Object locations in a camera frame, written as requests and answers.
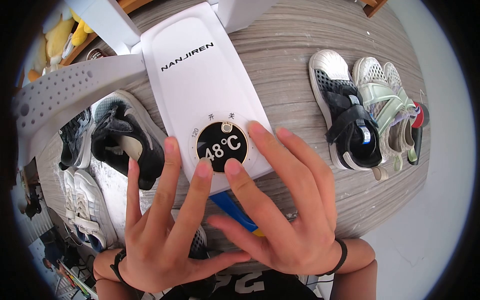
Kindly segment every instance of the wooden shelf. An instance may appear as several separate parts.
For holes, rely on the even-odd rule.
[[[151,2],[152,0],[119,0],[118,3],[122,7],[123,11],[126,13],[131,13],[134,10],[144,6],[145,4]],[[75,46],[70,53],[70,55],[62,59],[60,64],[68,66],[72,61],[90,44],[98,35],[96,33],[90,33],[87,36],[87,39],[79,46]]]

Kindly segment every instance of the shoe label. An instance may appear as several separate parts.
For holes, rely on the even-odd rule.
[[[361,131],[363,133],[363,143],[362,144],[370,143],[370,139],[372,138],[370,136],[370,131],[367,129],[366,126],[359,126],[359,128],[361,129]]]
[[[360,105],[360,101],[356,96],[349,95],[348,97],[350,98],[350,102],[352,103],[352,105]]]

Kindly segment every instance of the stuffed toy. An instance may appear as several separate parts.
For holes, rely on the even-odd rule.
[[[24,81],[22,86],[29,84],[31,81],[40,77],[47,64],[47,56],[45,52],[45,35],[41,32],[30,46],[24,61]]]
[[[72,45],[79,46],[87,39],[89,33],[93,33],[93,30],[82,19],[80,19],[72,9],[70,9],[70,13],[72,14],[73,19],[78,22],[77,30],[75,30],[72,36]]]
[[[70,8],[68,5],[60,1],[60,3],[52,10],[52,12],[48,15],[46,20],[43,22],[43,33],[46,34],[48,31],[52,30],[55,26],[57,26],[60,16],[62,20],[67,21],[72,18],[72,14],[70,13]]]
[[[50,65],[60,63],[63,47],[68,40],[70,32],[72,32],[75,21],[71,18],[69,20],[60,19],[57,25],[45,34],[47,39],[47,59]]]

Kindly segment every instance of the fingernail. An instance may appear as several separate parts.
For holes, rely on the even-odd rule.
[[[284,128],[284,127],[280,127],[278,126],[277,128],[275,128],[275,133],[277,136],[282,136],[282,137],[289,137],[291,135],[293,135],[293,133],[288,130],[287,128]]]
[[[249,124],[249,130],[251,130],[254,133],[265,133],[267,132],[267,129],[263,127],[259,122],[257,121],[251,121]]]
[[[195,169],[195,174],[198,177],[206,178],[210,175],[210,171],[212,169],[212,162],[210,159],[206,157],[200,158],[200,161],[197,164],[197,168]]]
[[[229,158],[225,163],[225,172],[230,175],[237,175],[241,171],[240,162],[234,158]]]
[[[174,146],[173,146],[173,141],[172,139],[165,139],[165,153],[168,153],[168,154],[171,154],[173,153],[173,149],[174,149]]]

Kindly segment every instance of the black sneaker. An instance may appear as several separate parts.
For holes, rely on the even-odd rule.
[[[95,131],[92,153],[127,176],[129,158],[138,161],[138,186],[149,190],[162,174],[163,146],[167,137],[130,93],[117,90],[92,105]]]
[[[363,107],[345,60],[335,51],[321,50],[310,58],[309,70],[312,90],[327,125],[325,138],[333,164],[339,169],[375,167],[374,173],[378,172],[382,161],[378,125]]]
[[[171,213],[173,219],[177,220],[179,209],[172,209]],[[197,232],[195,232],[188,257],[193,259],[210,258],[207,251],[207,235],[205,234],[205,230],[201,225],[198,227]],[[216,275],[213,274],[205,279],[181,284],[180,286],[187,296],[205,299],[212,295],[213,291],[215,290],[215,285]]]
[[[95,126],[90,108],[82,111],[60,128],[59,135],[63,141],[60,169],[66,170],[68,167],[84,169],[90,165],[93,129]]]

